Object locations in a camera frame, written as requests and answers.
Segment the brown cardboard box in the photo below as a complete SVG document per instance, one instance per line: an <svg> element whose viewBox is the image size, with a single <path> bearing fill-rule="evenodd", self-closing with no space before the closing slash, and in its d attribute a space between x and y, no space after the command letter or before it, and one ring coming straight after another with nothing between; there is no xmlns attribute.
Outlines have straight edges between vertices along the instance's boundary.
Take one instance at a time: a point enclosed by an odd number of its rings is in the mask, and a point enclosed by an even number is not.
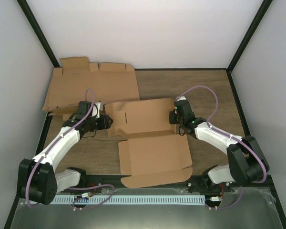
<svg viewBox="0 0 286 229"><path fill-rule="evenodd" d="M113 119L108 137L120 135L121 182L128 188L184 182L192 175L187 137L169 123L172 98L115 102L105 105Z"/></svg>

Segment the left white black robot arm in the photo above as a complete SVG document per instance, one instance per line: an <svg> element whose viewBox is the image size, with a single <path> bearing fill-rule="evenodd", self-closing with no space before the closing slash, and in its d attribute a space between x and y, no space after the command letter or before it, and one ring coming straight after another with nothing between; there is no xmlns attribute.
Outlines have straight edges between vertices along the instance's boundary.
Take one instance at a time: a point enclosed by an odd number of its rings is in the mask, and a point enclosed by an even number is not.
<svg viewBox="0 0 286 229"><path fill-rule="evenodd" d="M36 204L50 204L57 193L64 190L84 192L88 187L86 171L69 167L56 173L56 168L69 150L86 133L96 133L111 127L113 120L101 114L103 103L81 101L77 111L65 121L58 135L32 159L19 164L17 195L25 199L29 207Z"/></svg>

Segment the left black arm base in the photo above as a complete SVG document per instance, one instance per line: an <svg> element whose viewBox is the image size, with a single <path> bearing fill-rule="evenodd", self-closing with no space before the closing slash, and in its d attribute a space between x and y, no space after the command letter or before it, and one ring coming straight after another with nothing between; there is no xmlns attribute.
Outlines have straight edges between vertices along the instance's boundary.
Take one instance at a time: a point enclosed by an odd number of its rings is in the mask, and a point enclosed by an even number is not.
<svg viewBox="0 0 286 229"><path fill-rule="evenodd" d="M84 188L94 187L103 184L103 176L101 175L85 175L81 177L79 184L68 187L61 192L83 192Z"/></svg>

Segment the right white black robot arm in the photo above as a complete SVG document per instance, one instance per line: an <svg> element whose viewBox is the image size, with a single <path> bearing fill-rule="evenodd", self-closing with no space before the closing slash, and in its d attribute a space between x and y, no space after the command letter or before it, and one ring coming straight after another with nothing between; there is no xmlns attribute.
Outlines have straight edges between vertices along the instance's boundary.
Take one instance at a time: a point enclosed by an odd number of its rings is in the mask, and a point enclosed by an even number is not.
<svg viewBox="0 0 286 229"><path fill-rule="evenodd" d="M196 117L185 97L174 100L169 123L179 125L179 130L183 130L181 136L189 135L204 141L227 155L227 165L214 166L206 171L207 177L202 180L205 191L214 192L220 183L226 182L241 186L265 182L269 164L253 136L233 135Z"/></svg>

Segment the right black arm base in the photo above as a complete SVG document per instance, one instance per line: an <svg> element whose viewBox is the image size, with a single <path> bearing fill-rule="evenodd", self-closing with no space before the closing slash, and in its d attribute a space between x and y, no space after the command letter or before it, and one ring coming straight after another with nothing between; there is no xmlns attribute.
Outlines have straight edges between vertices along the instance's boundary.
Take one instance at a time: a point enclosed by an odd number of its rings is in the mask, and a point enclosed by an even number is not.
<svg viewBox="0 0 286 229"><path fill-rule="evenodd" d="M208 175L191 176L187 180L187 184L189 193L200 193L201 195L221 195L222 192L228 193L231 191L231 188L225 183L214 184Z"/></svg>

